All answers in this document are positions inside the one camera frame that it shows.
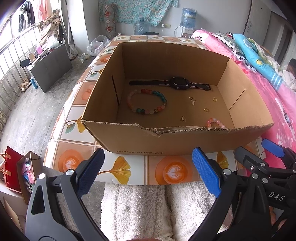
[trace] gray floor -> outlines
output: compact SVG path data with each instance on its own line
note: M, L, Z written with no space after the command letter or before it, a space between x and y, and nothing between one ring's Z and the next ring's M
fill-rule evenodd
M4 127L0 141L1 153L6 150L7 146L23 155L32 151L41 157L43 163L47 144L58 114L74 85L93 59L92 57L85 60L84 63L81 63L78 58L74 59L72 61L73 68L64 74L46 93L31 85L25 93L21 94ZM49 168L44 168L44 172L49 176L61 174ZM100 225L101 221L104 184L95 182L89 193L82 197L86 208L97 225ZM76 230L70 213L67 211L66 203L61 196L59 196L59 201L69 227Z

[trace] curtain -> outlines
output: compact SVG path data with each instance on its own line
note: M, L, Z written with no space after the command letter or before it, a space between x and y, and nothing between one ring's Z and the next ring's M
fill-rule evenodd
M170 7L177 7L178 0L99 0L100 22L104 7L114 3L115 22L134 24L144 18L151 26L159 25Z
M59 16L61 19L62 29L64 31L65 45L66 50L68 52L68 56L70 59L75 59L75 57L78 55L78 50L75 47L75 43L71 32L67 9L67 0L59 0Z

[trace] floral curtain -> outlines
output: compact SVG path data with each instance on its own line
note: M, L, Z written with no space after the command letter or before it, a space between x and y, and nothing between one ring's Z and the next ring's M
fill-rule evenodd
M170 7L178 7L178 0L99 0L101 22L104 7L110 3L114 3L116 22L134 24L142 17L151 26L159 25Z

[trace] blue gripper pad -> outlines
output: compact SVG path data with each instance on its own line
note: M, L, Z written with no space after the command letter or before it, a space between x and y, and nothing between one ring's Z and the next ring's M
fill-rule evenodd
M263 139L261 142L262 147L269 151L271 154L275 155L276 157L284 157L285 153L283 148L281 148L279 145L275 144L274 142Z
M195 148L192 152L192 161L208 191L218 197L221 192L220 179L208 163L206 155L199 148Z
M82 195L87 194L98 175L98 172L102 168L105 161L104 150L98 148L94 154L88 160L88 164L85 167L83 173L80 175L77 185L77 195L81 198Z

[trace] watch face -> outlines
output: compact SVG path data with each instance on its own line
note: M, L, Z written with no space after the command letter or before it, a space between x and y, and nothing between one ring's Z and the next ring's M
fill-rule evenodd
M175 77L175 78L173 78L173 82L176 85L185 85L185 86L188 85L187 80L184 78Z

